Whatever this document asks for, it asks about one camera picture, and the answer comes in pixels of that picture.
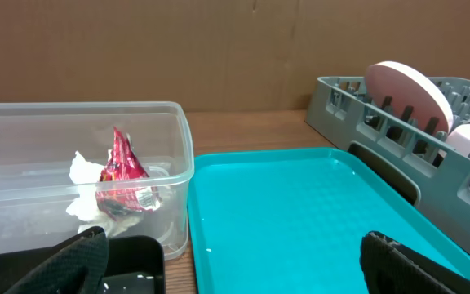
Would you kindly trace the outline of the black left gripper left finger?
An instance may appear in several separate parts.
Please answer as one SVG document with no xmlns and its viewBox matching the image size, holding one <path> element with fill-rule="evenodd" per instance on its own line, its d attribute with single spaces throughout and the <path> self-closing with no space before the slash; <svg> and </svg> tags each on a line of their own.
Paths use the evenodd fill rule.
<svg viewBox="0 0 470 294">
<path fill-rule="evenodd" d="M 0 294 L 96 293 L 109 259 L 99 226 L 53 247 L 0 254 Z"/>
</svg>

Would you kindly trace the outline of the white pink plate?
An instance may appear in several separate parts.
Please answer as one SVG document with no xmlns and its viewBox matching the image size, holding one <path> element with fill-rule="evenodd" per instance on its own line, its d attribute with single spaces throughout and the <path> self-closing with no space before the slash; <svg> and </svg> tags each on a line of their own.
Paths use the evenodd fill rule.
<svg viewBox="0 0 470 294">
<path fill-rule="evenodd" d="M 386 97 L 391 97 L 389 106 L 396 117 L 401 117 L 406 106 L 412 106 L 411 117 L 418 128 L 424 130 L 431 118 L 438 118 L 438 131 L 450 132 L 454 115 L 448 100 L 440 89 L 426 76 L 395 61 L 383 61 L 370 65 L 364 82 L 368 96 L 380 108 Z"/>
</svg>

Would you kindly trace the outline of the white tissue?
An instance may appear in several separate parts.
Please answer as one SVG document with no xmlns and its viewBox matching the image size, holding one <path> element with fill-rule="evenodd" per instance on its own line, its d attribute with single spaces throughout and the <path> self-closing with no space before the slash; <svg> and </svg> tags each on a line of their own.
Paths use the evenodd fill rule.
<svg viewBox="0 0 470 294">
<path fill-rule="evenodd" d="M 76 151 L 69 169 L 69 178 L 75 185 L 95 184 L 99 181 L 103 169 L 104 165 L 88 162 Z M 127 216 L 119 216 L 114 220 L 98 208 L 95 186 L 78 187 L 78 192 L 79 197 L 69 204 L 66 212 L 71 216 L 76 216 L 83 222 L 78 227 L 79 234 L 91 227 L 99 226 L 108 238 L 113 238 L 138 225 L 144 219 L 142 213 L 133 213 Z"/>
</svg>

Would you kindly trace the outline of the red snack wrapper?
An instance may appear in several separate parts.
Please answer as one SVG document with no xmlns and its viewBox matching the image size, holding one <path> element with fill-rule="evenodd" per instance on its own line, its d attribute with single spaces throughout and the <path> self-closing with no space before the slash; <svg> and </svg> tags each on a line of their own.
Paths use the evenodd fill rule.
<svg viewBox="0 0 470 294">
<path fill-rule="evenodd" d="M 149 174 L 142 167 L 128 135 L 113 128 L 113 147 L 109 160 L 100 172 L 99 182 L 145 180 Z M 162 206 L 157 187 L 112 188 L 95 193 L 98 208 L 113 220 L 135 212 L 154 212 Z"/>
</svg>

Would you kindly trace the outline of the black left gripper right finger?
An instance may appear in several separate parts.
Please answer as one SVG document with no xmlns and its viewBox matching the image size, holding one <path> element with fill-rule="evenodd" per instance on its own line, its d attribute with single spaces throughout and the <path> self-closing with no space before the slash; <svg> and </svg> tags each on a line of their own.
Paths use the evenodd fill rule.
<svg viewBox="0 0 470 294">
<path fill-rule="evenodd" d="M 360 266 L 370 294 L 470 294 L 469 279 L 378 231 L 362 238 Z"/>
</svg>

